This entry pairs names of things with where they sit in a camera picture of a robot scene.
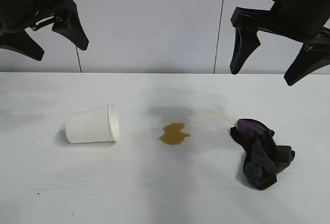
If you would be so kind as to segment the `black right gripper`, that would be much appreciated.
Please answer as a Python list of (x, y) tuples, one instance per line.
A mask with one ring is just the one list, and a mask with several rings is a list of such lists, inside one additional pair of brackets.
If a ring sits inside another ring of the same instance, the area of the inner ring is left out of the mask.
[(329, 66), (329, 0), (272, 0), (269, 10), (236, 7), (230, 19), (235, 28), (231, 74), (238, 74), (261, 45), (258, 31), (284, 36), (303, 45), (284, 75), (292, 86), (314, 71)]

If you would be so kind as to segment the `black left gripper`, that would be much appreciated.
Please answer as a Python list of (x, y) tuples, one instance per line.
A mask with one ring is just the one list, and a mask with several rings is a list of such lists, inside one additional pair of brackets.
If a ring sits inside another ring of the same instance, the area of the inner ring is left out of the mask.
[(43, 48), (25, 31), (53, 24), (52, 31), (85, 51), (89, 40), (73, 0), (1, 0), (1, 49), (41, 61)]

